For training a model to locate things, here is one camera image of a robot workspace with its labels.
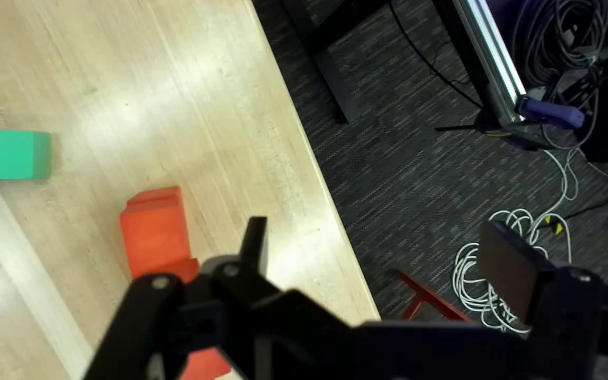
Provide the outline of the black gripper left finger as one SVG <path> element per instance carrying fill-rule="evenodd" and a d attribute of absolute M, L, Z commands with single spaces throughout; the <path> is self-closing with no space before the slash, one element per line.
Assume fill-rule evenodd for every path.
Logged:
<path fill-rule="evenodd" d="M 295 335 L 297 293 L 284 290 L 267 278 L 267 233 L 269 220 L 254 216 L 248 220 L 239 250 L 203 266 L 227 338 Z"/>

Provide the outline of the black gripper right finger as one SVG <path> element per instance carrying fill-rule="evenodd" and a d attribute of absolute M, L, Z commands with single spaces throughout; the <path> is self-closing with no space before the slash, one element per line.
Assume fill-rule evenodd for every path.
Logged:
<path fill-rule="evenodd" d="M 501 221 L 486 221 L 479 240 L 483 278 L 532 332 L 598 332 L 601 280 L 577 266 L 556 266 Z"/>

